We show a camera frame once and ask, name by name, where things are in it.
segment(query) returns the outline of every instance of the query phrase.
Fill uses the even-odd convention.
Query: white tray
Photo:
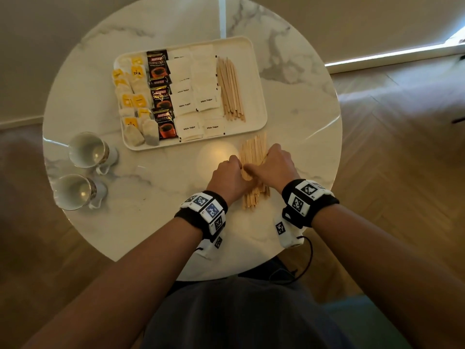
[[[215,54],[218,57],[230,58],[236,66],[237,70],[237,81],[239,82],[242,102],[244,106],[244,113],[246,122],[240,119],[228,121],[224,118],[225,122],[225,135],[230,136],[233,134],[243,134],[245,132],[257,131],[263,128],[268,120],[266,113],[266,106],[264,103],[263,89],[261,86],[259,69],[257,61],[255,59],[255,52],[253,51],[252,42],[246,37],[233,37],[227,39],[217,39],[213,41],[207,41],[202,43],[187,44],[182,46],[171,46],[166,48],[171,51],[178,48],[184,48],[193,45],[207,45],[213,44]],[[114,68],[117,68],[117,63],[120,58],[129,56],[146,56],[146,51],[130,52],[119,55],[113,64]],[[121,132],[123,132],[123,124],[121,123]],[[179,138],[172,138],[169,140],[160,140],[159,146],[149,146],[143,144],[135,147],[130,146],[126,143],[123,135],[123,142],[126,147],[133,151],[142,151],[146,149],[154,149],[166,146],[174,146],[178,144],[185,144],[190,142],[198,142],[201,140],[209,140],[211,138],[219,138],[221,136],[205,137],[196,140],[179,141]]]

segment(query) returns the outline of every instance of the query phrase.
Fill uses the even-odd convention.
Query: wristband
[[[213,242],[226,225],[227,211],[228,205],[223,197],[206,190],[184,201],[174,216],[200,229],[203,239]]]
[[[339,204],[334,194],[312,180],[297,179],[282,191],[286,203],[282,217],[298,228],[311,227],[316,214],[324,207]]]

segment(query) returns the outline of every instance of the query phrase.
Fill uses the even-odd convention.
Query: baseboard
[[[0,121],[0,130],[4,130],[12,127],[26,126],[41,124],[44,121],[44,117],[40,116],[31,116],[24,119],[11,120],[11,121]]]
[[[401,64],[428,58],[440,58],[443,56],[465,54],[465,44],[446,46],[440,44],[437,46],[427,46],[423,48],[411,49],[405,53],[376,55],[366,58],[356,58],[348,61],[326,64],[330,74],[363,70],[366,68],[387,66],[390,64]]]

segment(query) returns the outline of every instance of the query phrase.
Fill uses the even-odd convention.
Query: wooden floor
[[[344,128],[341,203],[465,281],[465,61],[426,60],[333,76]],[[17,348],[111,261],[55,207],[40,126],[0,132],[0,348]],[[360,293],[308,230],[302,281],[319,302]],[[304,268],[308,246],[280,256]]]

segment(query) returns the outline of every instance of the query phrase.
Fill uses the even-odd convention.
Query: bundle of wooden stirrers
[[[246,121],[239,82],[237,81],[236,66],[229,58],[218,57],[216,72],[218,74],[218,83],[221,86],[221,99],[226,119]]]
[[[265,161],[268,150],[266,149],[266,132],[259,134],[254,138],[247,140],[240,148],[240,160],[243,164],[252,163],[260,165]],[[248,175],[244,169],[242,169],[242,177],[245,180],[252,180],[252,176]],[[257,187],[254,187],[252,191],[244,195],[242,200],[242,208],[255,207],[258,203],[259,196],[264,193],[266,197],[270,196],[270,187],[260,183]]]

